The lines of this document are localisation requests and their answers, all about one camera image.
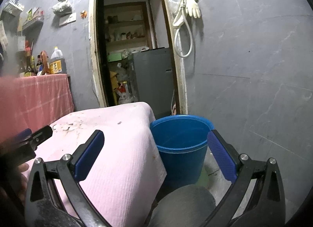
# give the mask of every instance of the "metal screw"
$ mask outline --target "metal screw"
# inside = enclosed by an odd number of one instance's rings
[[[35,163],[35,164],[38,164],[38,163],[41,162],[41,160],[42,160],[42,159],[41,159],[40,157],[39,157],[39,158],[36,158],[35,161],[34,161],[34,163]]]
[[[271,164],[275,164],[276,163],[276,160],[274,158],[270,158],[270,163]]]
[[[247,161],[249,157],[246,154],[241,154],[240,155],[241,160]]]
[[[63,155],[63,157],[62,157],[62,159],[65,160],[65,161],[69,160],[70,158],[71,158],[71,155],[70,155],[70,154],[65,154],[65,155]]]

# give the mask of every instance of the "wooden door frame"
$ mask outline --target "wooden door frame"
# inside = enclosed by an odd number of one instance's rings
[[[151,18],[151,24],[152,24],[152,31],[153,31],[153,38],[154,38],[154,45],[155,48],[158,48],[157,46],[157,35],[156,35],[156,29],[154,25],[154,18],[153,18],[153,13],[152,13],[152,8],[151,8],[151,0],[148,0],[148,5],[149,5],[149,11],[150,11],[150,18]]]
[[[187,90],[186,90],[186,77],[184,60],[181,59],[175,52],[174,46],[174,29],[173,18],[169,9],[169,0],[161,0],[165,25],[167,30],[167,37],[169,40],[169,47],[172,49],[172,67],[174,76],[175,88],[175,101],[177,113],[188,114],[187,109]],[[89,39],[90,39],[90,58],[92,64],[92,77],[96,90],[96,95],[99,100],[100,107],[108,106],[105,100],[104,88],[102,86],[101,73],[100,73],[100,55],[98,51],[98,39],[96,34],[96,21],[95,21],[96,0],[89,0]]]

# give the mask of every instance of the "blue gripper pad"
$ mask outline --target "blue gripper pad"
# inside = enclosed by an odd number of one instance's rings
[[[13,138],[14,142],[20,142],[24,139],[26,139],[26,137],[32,135],[32,130],[30,130],[29,128],[25,129],[24,131],[20,132],[18,135],[16,135]]]
[[[226,180],[234,183],[237,179],[237,167],[231,156],[227,153],[225,147],[213,133],[209,131],[208,136],[208,146],[222,171],[224,178]]]
[[[104,145],[104,134],[102,131],[96,130],[93,135],[88,139],[88,147],[82,153],[81,157],[77,160],[74,170],[74,179],[79,182],[86,179],[91,167],[96,161],[101,149]]]

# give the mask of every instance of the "blue bucket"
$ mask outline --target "blue bucket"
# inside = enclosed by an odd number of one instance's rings
[[[195,184],[200,177],[207,152],[207,134],[213,124],[198,116],[163,117],[150,124],[167,176],[169,190]]]

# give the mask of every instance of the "white hose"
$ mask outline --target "white hose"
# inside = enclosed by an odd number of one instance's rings
[[[181,28],[181,26],[176,30],[176,33],[175,33],[175,38],[174,38],[174,49],[176,51],[176,53],[181,57],[181,58],[186,58],[190,55],[191,51],[192,51],[192,48],[193,48],[193,38],[192,38],[192,33],[191,33],[191,29],[190,29],[190,26],[187,22],[187,19],[186,19],[186,16],[185,16],[185,12],[184,12],[184,8],[181,7],[181,10],[182,10],[182,16],[184,18],[184,22],[186,24],[186,27],[188,29],[188,32],[189,32],[189,38],[190,38],[190,48],[189,48],[189,51],[187,54],[183,55],[183,50],[180,52],[178,50],[178,47],[177,47],[177,36],[178,36],[178,33],[179,33],[179,30]]]

